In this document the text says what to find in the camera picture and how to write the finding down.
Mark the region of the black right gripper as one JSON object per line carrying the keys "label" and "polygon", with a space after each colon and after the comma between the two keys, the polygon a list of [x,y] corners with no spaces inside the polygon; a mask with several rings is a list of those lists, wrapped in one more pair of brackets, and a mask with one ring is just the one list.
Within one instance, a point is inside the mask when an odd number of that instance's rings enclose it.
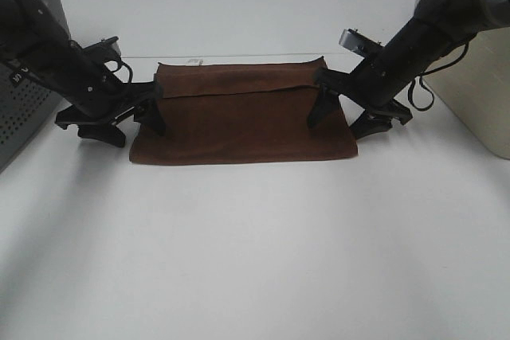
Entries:
{"label": "black right gripper", "polygon": [[313,80],[320,87],[308,114],[308,128],[339,109],[340,95],[364,109],[349,127],[356,140],[389,131],[392,119],[408,122],[412,117],[409,110],[396,105],[394,97],[450,44],[450,37],[438,27],[412,18],[378,54],[363,58],[352,72],[316,70]]}

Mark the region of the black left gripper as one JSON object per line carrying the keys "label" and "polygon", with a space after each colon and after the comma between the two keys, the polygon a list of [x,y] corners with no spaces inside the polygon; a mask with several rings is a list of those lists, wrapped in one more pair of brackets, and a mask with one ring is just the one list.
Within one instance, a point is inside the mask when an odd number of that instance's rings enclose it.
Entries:
{"label": "black left gripper", "polygon": [[46,38],[41,47],[43,61],[38,75],[45,86],[70,103],[57,113],[57,126],[82,125],[78,127],[82,139],[123,148],[126,136],[113,125],[133,115],[140,125],[165,135],[167,126],[156,101],[162,89],[155,80],[133,82],[133,71],[123,60],[117,72],[115,62],[96,64],[74,40]]}

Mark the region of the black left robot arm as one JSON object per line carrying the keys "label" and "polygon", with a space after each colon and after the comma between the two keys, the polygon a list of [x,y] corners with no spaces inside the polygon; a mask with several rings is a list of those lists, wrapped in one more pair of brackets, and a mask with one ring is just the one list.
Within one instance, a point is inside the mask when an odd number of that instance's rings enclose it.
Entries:
{"label": "black left robot arm", "polygon": [[120,80],[108,63],[128,68],[110,37],[81,47],[61,26],[41,0],[1,0],[1,62],[69,102],[55,123],[65,130],[78,128],[78,136],[114,147],[124,147],[125,134],[118,125],[135,122],[164,135],[166,124],[157,101],[163,89],[157,80],[136,83]]}

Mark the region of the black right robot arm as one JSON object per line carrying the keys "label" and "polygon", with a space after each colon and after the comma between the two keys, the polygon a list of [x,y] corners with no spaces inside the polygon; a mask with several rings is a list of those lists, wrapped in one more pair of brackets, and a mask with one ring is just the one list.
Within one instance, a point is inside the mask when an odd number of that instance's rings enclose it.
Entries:
{"label": "black right robot arm", "polygon": [[423,85],[424,76],[432,73],[432,63],[458,47],[467,51],[478,33],[508,25],[509,0],[420,0],[411,19],[386,45],[354,29],[344,30],[339,44],[363,59],[349,73],[315,71],[319,92],[308,127],[338,110],[341,95],[363,108],[350,126],[357,139],[390,130],[395,119],[406,124],[412,114],[395,99],[401,90],[411,98],[415,86]]}

